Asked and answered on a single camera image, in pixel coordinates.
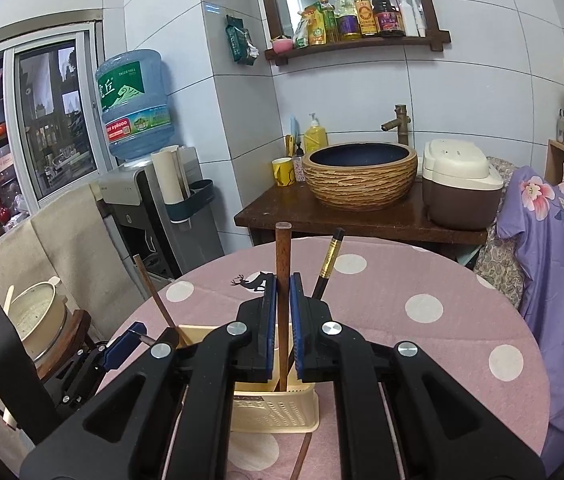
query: yellow mug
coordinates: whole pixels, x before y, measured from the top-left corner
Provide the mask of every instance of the yellow mug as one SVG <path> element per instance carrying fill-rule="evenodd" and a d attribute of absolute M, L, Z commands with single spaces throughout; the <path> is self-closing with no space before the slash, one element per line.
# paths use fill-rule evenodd
<path fill-rule="evenodd" d="M 278 186 L 286 187 L 295 184 L 295 170 L 290 156 L 277 158 L 273 161 L 273 176 Z"/>

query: wooden countertop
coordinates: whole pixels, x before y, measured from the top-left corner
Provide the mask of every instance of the wooden countertop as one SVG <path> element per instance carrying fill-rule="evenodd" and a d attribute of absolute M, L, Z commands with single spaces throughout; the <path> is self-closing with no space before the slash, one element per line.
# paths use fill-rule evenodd
<path fill-rule="evenodd" d="M 422 184 L 416 182 L 409 195 L 380 211 L 350 212 L 321 204 L 305 182 L 273 186 L 235 215 L 235 225 L 251 230 L 274 230 L 277 222 L 290 222 L 293 230 L 331 235 L 342 227 L 350 236 L 368 236 L 406 242 L 482 245 L 487 232 L 455 231 L 428 221 L 422 202 Z"/>

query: yellow soap dispenser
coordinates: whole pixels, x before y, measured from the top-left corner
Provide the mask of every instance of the yellow soap dispenser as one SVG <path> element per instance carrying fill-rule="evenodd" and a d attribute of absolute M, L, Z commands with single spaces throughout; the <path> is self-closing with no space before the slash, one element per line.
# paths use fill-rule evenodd
<path fill-rule="evenodd" d="M 326 128 L 319 125 L 315 113 L 312 113 L 311 117 L 313 118 L 311 127 L 304 134 L 304 151 L 306 153 L 314 152 L 329 145 L 326 138 Z"/>

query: pink tablecloth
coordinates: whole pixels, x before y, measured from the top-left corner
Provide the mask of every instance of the pink tablecloth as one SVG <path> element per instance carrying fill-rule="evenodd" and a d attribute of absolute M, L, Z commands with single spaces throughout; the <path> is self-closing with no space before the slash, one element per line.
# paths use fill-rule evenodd
<path fill-rule="evenodd" d="M 330 238 L 293 241 L 291 271 L 310 294 Z M 195 269 L 160 292 L 181 324 L 219 326 L 257 291 L 259 272 L 275 271 L 273 244 L 230 254 Z M 458 264 L 409 245 L 345 238 L 324 294 L 333 318 L 369 341 L 420 345 L 462 386 L 540 453 L 549 417 L 549 384 L 536 342 L 507 299 Z M 157 337 L 166 327 L 153 300 L 130 316 Z M 130 360 L 145 351 L 142 346 Z M 108 374 L 110 381 L 113 374 Z M 339 476 L 337 425 L 331 384 L 318 384 L 320 425 L 300 479 Z M 229 480 L 288 479 L 301 434 L 232 433 Z"/>

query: round vessel sink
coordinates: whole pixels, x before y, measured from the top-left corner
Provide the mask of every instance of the round vessel sink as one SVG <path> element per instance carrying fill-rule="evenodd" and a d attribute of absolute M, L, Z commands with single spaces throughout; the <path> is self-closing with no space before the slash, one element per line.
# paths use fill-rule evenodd
<path fill-rule="evenodd" d="M 390 142 L 328 146 L 302 158 L 318 200 L 349 211 L 375 211 L 404 197 L 417 173 L 417 153 Z"/>

